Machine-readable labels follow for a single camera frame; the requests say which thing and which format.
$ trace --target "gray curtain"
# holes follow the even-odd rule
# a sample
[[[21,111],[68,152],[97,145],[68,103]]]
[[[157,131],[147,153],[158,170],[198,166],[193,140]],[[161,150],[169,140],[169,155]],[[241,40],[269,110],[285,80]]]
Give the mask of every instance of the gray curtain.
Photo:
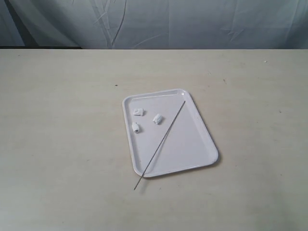
[[[308,48],[308,0],[10,0],[10,3],[40,46]]]

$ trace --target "tabletop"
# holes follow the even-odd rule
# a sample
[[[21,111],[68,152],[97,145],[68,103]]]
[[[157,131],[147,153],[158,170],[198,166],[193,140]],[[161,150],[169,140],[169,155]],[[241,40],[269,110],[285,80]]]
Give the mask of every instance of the tabletop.
[[[308,51],[0,50],[0,230],[308,230]],[[187,90],[213,166],[142,180],[122,101]]]

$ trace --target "white figurine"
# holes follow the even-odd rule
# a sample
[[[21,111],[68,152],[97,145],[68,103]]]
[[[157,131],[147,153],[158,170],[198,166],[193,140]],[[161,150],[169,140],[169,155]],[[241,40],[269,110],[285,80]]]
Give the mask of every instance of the white figurine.
[[[134,116],[143,116],[143,113],[144,113],[144,109],[143,108],[135,108],[134,109],[134,112],[133,112],[133,115]]]
[[[161,116],[161,114],[157,114],[154,119],[153,119],[153,122],[156,123],[157,125],[162,122],[163,120],[163,117]]]
[[[133,122],[133,123],[131,124],[131,128],[133,129],[133,131],[134,131],[135,133],[138,133],[138,132],[140,131],[140,127],[139,127],[139,125],[138,125],[136,122]]]

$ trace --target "white tray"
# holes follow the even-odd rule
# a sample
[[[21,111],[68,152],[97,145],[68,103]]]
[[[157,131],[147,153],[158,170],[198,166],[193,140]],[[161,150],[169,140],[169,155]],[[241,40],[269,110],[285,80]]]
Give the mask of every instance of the white tray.
[[[132,164],[138,175],[142,175],[184,101],[185,105],[144,177],[208,166],[216,162],[217,148],[187,91],[173,89],[133,95],[123,101],[123,111]],[[145,115],[133,115],[134,108],[143,108]],[[164,118],[160,125],[152,121],[158,113]],[[140,125],[139,133],[132,131],[132,122]]]

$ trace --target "thin wire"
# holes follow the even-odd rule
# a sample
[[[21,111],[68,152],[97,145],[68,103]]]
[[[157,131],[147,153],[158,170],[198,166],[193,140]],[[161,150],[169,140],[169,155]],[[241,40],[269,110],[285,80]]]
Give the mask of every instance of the thin wire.
[[[161,146],[161,144],[163,143],[164,139],[166,138],[166,136],[167,136],[167,135],[168,135],[168,133],[170,132],[170,130],[171,130],[171,128],[172,128],[172,125],[174,124],[174,121],[177,119],[177,117],[178,117],[178,115],[179,115],[180,111],[182,110],[182,108],[183,108],[183,106],[184,106],[185,102],[186,102],[186,101],[184,101],[184,102],[183,102],[183,104],[182,104],[181,108],[179,109],[178,113],[177,113],[177,114],[176,114],[176,116],[174,117],[174,119],[173,119],[173,121],[172,121],[172,123],[171,123],[170,127],[168,128],[167,132],[165,133],[165,135],[164,135],[164,137],[163,137],[162,141],[160,141],[160,143],[159,143],[159,145],[158,145],[158,147],[157,147],[157,149],[156,149],[155,153],[153,154],[152,158],[150,159],[150,162],[148,163],[147,167],[145,168],[145,170],[143,171],[143,173],[142,173],[141,177],[139,178],[139,181],[137,182],[137,184],[136,184],[136,186],[135,186],[134,190],[137,188],[138,184],[140,183],[141,179],[143,178],[143,176],[144,176],[144,174],[145,174],[145,171],[148,169],[148,167],[149,167],[149,165],[150,165],[151,161],[153,160],[154,156],[156,155],[156,153],[157,153],[157,151],[158,151],[159,147]]]

